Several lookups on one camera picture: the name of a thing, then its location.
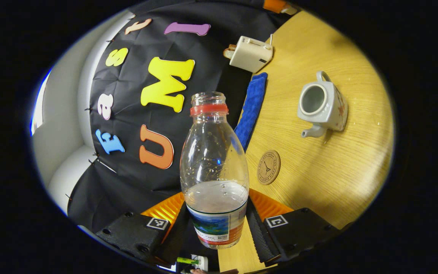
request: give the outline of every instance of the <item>foam letter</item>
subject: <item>foam letter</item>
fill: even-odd
[[[182,94],[175,97],[167,94],[179,92],[186,89],[186,86],[176,80],[172,75],[187,81],[192,75],[195,61],[168,61],[159,57],[151,59],[148,71],[160,81],[145,87],[141,91],[141,104],[146,106],[148,103],[162,104],[173,108],[175,112],[182,111],[184,96]]]
[[[106,66],[110,67],[114,65],[115,67],[119,66],[125,61],[127,55],[127,48],[122,48],[120,50],[113,50],[108,58],[106,59]]]
[[[199,36],[204,36],[207,34],[211,26],[209,24],[202,25],[192,25],[192,24],[179,24],[177,22],[173,22],[169,24],[165,29],[164,34],[168,34],[171,32],[192,32],[197,33]]]
[[[132,32],[132,31],[139,30],[139,29],[144,28],[145,26],[148,26],[148,24],[150,22],[151,22],[151,19],[148,18],[143,23],[136,22],[136,23],[132,24],[131,26],[129,26],[125,29],[125,35],[127,35],[128,33]]]
[[[101,96],[99,96],[99,100],[97,100],[97,112],[99,115],[102,115],[104,120],[109,120],[111,117],[111,106],[113,106],[113,102],[112,94],[101,94]]]
[[[148,130],[146,125],[142,125],[140,129],[140,139],[141,141],[151,140],[157,144],[160,144],[163,147],[163,155],[158,156],[153,154],[144,148],[144,146],[140,147],[140,161],[141,163],[148,163],[152,166],[161,169],[167,169],[172,165],[173,162],[173,146],[170,140],[156,132]]]
[[[107,154],[111,151],[119,150],[121,152],[125,151],[125,148],[119,141],[119,138],[116,135],[113,135],[113,140],[111,139],[111,134],[109,133],[103,133],[101,137],[101,131],[96,130],[96,136],[99,139],[99,142],[101,143],[102,148],[106,151]]]

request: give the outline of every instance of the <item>red bottle ring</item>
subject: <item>red bottle ring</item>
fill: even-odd
[[[229,114],[229,109],[226,104],[207,104],[190,108],[190,116],[208,112],[225,112],[226,114]]]

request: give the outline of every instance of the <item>plastic bottle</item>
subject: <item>plastic bottle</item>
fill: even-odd
[[[227,123],[220,92],[192,96],[189,131],[180,160],[180,183],[197,236],[208,248],[224,249],[241,237],[249,178],[243,148]]]

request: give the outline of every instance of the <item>wooden table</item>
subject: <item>wooden table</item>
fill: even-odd
[[[302,11],[273,34],[273,59],[266,94],[246,157],[250,188],[294,210],[308,207],[336,228],[356,220],[375,198],[388,174],[394,118],[389,96],[370,61],[341,33]],[[297,117],[302,87],[324,70],[346,97],[343,132],[302,138],[311,123]],[[281,169],[270,185],[257,181],[260,157],[278,151]],[[221,271],[264,269],[249,227],[236,246],[219,250]]]

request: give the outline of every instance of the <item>cork coaster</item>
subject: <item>cork coaster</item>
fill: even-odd
[[[275,181],[280,172],[280,155],[274,150],[266,151],[259,160],[257,168],[258,181],[263,185],[269,185]]]

